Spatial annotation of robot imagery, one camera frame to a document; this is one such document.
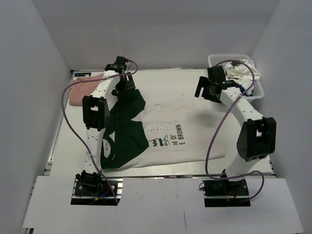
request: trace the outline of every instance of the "white cloth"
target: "white cloth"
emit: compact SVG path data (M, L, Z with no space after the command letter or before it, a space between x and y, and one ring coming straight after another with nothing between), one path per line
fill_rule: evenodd
M240 59L240 61L244 62L245 64L247 64L251 68L251 70L253 71L255 80L260 79L261 74L254 67L254 61L253 60L248 61L246 59ZM237 84L241 85L245 90L251 86L253 76L246 66L244 66L242 64L238 64L236 66L233 66L232 62L228 62L228 63L225 63L223 65L223 69L225 71L227 79L234 80ZM254 87L252 87L247 92L247 95L251 95L253 89L254 89Z
M143 123L149 147L121 169L204 161L219 115L207 103L145 107L133 120ZM217 136L210 159L224 156L225 145Z

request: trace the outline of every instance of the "black mount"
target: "black mount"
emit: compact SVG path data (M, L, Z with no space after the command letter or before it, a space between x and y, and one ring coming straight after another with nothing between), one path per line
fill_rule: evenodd
M276 121L263 117L260 120L247 120L237 140L238 154L249 162L257 158L265 158L275 151Z
M105 71L115 71L119 74L122 74L126 70L126 63L128 60L125 57L117 56L116 61L113 64L107 64L105 67Z
M84 96L82 99L83 122L86 128L96 128L98 131L105 128L109 122L110 114L107 100L103 97Z
M107 195L112 196L112 191L109 188L108 183L105 180L102 180L101 176L97 173L86 173L82 171L81 175L76 175L76 186L75 186L75 195L76 196L99 196L105 192ZM112 186L114 186L114 192L117 192L117 181L110 180Z
M225 170L221 174L222 177L227 177ZM205 180L203 183L205 207L250 206L248 187L244 179L240 181Z
M115 71L118 72L119 74L124 74L127 68L126 63L128 60L125 57L120 57L118 56L116 58L116 61L113 64L108 64L105 67L105 71ZM131 75L128 76L121 76L119 83L116 85L116 90L113 91L113 95L116 95L117 92L122 91L122 90L134 90L136 89L135 83L133 81L133 78Z
M195 97L199 97L203 89L202 97L206 100L221 103L221 91L230 87L239 87L233 80L226 80L222 66L208 68L208 77L200 77L195 92Z

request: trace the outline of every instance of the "pink towel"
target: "pink towel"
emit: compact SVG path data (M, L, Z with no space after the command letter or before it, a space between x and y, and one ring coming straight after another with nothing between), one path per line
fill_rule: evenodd
M97 75L95 77L77 77L77 80L73 80L72 83L76 83L81 80L94 80L101 79L103 74ZM69 104L72 106L82 106L82 99L84 96L89 96L97 88L101 81L80 83L72 86L69 93Z

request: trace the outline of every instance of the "white table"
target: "white table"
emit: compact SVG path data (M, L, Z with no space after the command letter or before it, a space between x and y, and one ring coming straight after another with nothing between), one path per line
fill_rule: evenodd
M102 72L92 72L92 76ZM192 103L203 101L220 113L220 119L225 114L226 107L222 104L212 103L203 98L195 98L195 90L200 76L207 76L207 70L146 70L138 71L134 75L136 87L140 90L145 101L149 104L159 104L167 101ZM86 128L82 121L82 107L73 107L67 104L66 113L74 129L86 139ZM222 134L226 143L226 156L224 158L209 161L209 172L220 174L236 155L236 141L240 132L240 126L234 116L230 114L222 126L219 134ZM81 173L86 149L76 136L68 128L65 121L61 123L58 137L52 152L51 176L75 175ZM130 168L124 171L104 170L108 177L128 176L181 176L181 175L204 175L204 161L188 162L171 165L151 166L144 168ZM269 160L258 162L252 170L263 173L272 172Z

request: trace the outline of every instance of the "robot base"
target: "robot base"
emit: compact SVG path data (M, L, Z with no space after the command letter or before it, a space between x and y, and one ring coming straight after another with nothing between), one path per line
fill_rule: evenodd
M251 206L246 180L203 181L205 207L246 207Z
M116 180L109 180L112 190L117 194ZM116 206L116 201L108 183L102 180L97 173L86 173L83 171L76 175L75 192L72 197L71 205L97 205L97 206Z

